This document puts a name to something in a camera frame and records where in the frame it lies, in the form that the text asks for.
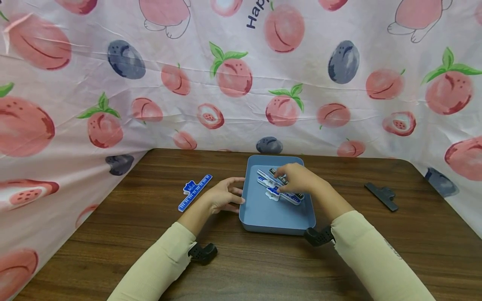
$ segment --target wrinkled fabric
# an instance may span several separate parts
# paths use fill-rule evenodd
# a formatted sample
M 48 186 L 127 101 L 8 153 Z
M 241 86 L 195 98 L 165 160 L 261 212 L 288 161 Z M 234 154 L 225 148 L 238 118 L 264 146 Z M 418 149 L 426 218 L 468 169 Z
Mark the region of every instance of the wrinkled fabric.
M 480 1 L 0 11 L 0 301 L 152 148 L 404 159 L 482 236 Z

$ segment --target beige sleeve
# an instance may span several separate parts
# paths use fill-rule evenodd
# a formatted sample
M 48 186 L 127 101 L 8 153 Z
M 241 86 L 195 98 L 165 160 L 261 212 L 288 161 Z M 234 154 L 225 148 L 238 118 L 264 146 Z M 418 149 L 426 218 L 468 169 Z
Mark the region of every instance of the beige sleeve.
M 158 301 L 186 269 L 196 237 L 175 222 L 129 269 L 107 301 Z
M 335 249 L 374 301 L 435 300 L 383 236 L 357 211 L 332 222 Z

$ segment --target plastic tray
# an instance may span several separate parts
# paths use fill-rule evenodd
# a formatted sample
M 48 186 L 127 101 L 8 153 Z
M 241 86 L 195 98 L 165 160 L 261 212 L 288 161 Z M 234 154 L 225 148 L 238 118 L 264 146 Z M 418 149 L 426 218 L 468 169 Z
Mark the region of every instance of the plastic tray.
M 270 174 L 270 168 L 277 169 L 287 163 L 304 165 L 298 157 L 249 157 L 242 194 L 246 203 L 240 206 L 240 221 L 247 231 L 302 236 L 307 228 L 315 227 L 315 211 L 309 194 L 305 194 L 305 199 L 298 206 L 282 198 L 276 202 L 265 195 L 266 187 L 257 182 L 258 170 Z

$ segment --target blue ruler clip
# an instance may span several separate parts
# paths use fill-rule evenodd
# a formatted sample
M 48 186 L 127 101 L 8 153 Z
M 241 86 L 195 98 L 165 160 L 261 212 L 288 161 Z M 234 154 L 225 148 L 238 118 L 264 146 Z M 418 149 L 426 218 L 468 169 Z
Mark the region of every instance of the blue ruler clip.
M 204 178 L 199 182 L 199 184 L 194 183 L 193 180 L 186 183 L 184 186 L 183 191 L 185 195 L 188 195 L 182 202 L 179 204 L 177 209 L 180 212 L 184 212 L 186 208 L 192 203 L 192 201 L 198 196 L 199 192 L 207 185 L 207 183 L 213 178 L 212 175 L 207 174 Z

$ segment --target wooden table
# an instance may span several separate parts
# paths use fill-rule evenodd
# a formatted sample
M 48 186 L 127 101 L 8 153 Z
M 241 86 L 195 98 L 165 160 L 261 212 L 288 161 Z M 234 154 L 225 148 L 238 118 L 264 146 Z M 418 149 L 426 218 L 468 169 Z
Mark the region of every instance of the wooden table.
M 16 301 L 104 301 L 130 266 L 181 215 L 182 188 L 210 173 L 244 176 L 251 154 L 156 149 L 149 152 L 19 294 Z M 408 162 L 301 156 L 361 212 L 421 278 L 435 299 L 481 300 L 482 240 Z M 392 213 L 366 182 L 392 188 Z M 327 225 L 316 211 L 318 227 Z M 198 241 L 217 257 L 191 264 L 161 300 L 370 300 L 333 246 L 302 237 L 246 232 L 228 212 Z

